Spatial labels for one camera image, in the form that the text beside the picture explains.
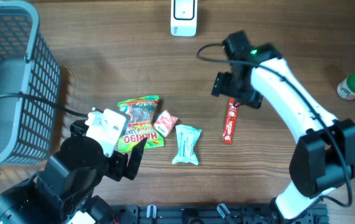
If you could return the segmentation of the small red item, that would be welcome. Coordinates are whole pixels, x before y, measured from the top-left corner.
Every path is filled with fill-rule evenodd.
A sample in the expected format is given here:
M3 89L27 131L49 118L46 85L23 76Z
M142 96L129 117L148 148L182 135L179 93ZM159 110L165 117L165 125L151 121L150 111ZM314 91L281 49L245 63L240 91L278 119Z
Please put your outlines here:
M234 129L237 121L238 106L234 98L229 99L226 122L224 125L223 141L225 144L232 144Z

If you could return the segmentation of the green lid jar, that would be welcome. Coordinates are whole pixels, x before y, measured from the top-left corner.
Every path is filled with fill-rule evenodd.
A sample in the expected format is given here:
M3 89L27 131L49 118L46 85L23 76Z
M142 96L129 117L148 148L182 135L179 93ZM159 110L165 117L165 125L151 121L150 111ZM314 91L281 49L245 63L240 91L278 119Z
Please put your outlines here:
M345 100L355 99L355 72L338 85L337 94Z

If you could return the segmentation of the Haribo gummy candy bag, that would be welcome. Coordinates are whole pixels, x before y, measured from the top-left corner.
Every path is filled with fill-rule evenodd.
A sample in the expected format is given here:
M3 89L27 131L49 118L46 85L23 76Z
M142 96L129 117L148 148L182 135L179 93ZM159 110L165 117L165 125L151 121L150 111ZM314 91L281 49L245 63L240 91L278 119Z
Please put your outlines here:
M143 139L147 139L144 149L164 147L164 137L154 128L152 122L157 110L159 95L143 96L120 101L120 112L130 118L125 133L118 140L119 152L131 152Z

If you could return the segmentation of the white teal snack packet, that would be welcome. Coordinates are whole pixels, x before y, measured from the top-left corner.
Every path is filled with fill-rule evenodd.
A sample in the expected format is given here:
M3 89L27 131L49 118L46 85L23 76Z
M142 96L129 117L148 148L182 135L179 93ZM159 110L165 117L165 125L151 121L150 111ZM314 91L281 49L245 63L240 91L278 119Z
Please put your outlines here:
M177 133L178 152L173 158L172 164L179 162L199 164L199 160L195 154L194 147L202 132L201 129L179 124L175 127Z

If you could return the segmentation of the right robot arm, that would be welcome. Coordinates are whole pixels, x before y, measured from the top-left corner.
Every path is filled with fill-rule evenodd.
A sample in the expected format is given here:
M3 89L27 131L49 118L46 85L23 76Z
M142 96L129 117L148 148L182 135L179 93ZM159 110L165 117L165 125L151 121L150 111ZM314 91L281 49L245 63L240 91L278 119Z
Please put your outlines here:
M218 73L211 94L226 95L234 106L258 109L266 99L290 130L295 150L291 182L271 202L274 222L293 223L327 199L342 207L353 202L355 123L340 121L300 84L272 45L251 45L243 31L222 43L230 72Z

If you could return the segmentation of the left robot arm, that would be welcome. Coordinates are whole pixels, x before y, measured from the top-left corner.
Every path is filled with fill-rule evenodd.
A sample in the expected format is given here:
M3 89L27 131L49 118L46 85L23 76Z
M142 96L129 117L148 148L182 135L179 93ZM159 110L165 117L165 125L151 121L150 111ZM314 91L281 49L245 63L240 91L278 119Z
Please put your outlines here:
M100 143L75 121L71 136L52 155L44 170L0 194L0 223L121 223L122 212L93 191L103 177L135 179L146 139L130 154L103 154Z

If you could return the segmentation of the red white small carton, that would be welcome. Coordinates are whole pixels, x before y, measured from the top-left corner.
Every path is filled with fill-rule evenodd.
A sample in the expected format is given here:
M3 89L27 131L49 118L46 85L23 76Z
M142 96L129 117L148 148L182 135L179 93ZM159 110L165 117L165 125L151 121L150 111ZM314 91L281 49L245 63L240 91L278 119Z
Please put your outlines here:
M167 137L172 131L178 118L173 116L167 110L161 112L154 123L154 128L163 136Z

